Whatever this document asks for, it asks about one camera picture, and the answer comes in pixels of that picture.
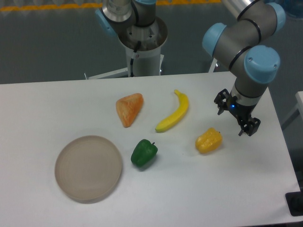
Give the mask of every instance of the gray floor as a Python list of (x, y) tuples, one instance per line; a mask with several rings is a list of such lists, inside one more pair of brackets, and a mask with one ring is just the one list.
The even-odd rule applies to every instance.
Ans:
[[(0, 84), (84, 79), (126, 67), (117, 38), (105, 35), (95, 9), (17, 11), (0, 13)], [(166, 75), (208, 72), (211, 57), (201, 42), (217, 22), (236, 20), (218, 4), (158, 6), (157, 15), (169, 30), (162, 49)], [(277, 50), (281, 68), (270, 85), (281, 121), (303, 91), (303, 20), (288, 18), (285, 27), (262, 44)], [(303, 170), (303, 121), (298, 117), (285, 131), (296, 171)]]

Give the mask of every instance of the toy yellow pepper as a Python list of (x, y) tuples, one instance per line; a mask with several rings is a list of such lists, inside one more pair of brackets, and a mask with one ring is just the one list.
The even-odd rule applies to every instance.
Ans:
[(202, 134), (196, 140), (196, 148), (201, 154), (205, 154), (209, 151), (215, 150), (222, 143), (222, 135), (214, 128), (209, 128), (204, 134)]

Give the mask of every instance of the toy green pepper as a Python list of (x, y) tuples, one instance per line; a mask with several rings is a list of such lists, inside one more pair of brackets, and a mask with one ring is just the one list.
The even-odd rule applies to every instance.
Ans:
[(148, 140), (141, 140), (135, 147), (131, 156), (132, 163), (137, 167), (142, 167), (156, 156), (158, 148)]

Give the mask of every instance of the banana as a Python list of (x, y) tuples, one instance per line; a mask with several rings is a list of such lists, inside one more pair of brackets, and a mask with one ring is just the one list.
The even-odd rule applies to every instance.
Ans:
[(163, 119), (156, 127), (156, 132), (164, 132), (174, 125), (176, 125), (186, 114), (189, 106), (189, 101), (187, 95), (179, 92), (178, 90), (174, 90), (175, 94), (178, 96), (179, 99), (179, 107), (178, 109), (168, 116), (167, 118)]

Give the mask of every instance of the plate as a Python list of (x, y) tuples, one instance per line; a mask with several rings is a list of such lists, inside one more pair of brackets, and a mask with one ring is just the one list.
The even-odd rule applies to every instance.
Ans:
[(100, 136), (84, 136), (61, 151), (55, 178), (73, 200), (95, 203), (113, 191), (121, 170), (120, 152), (111, 141)]

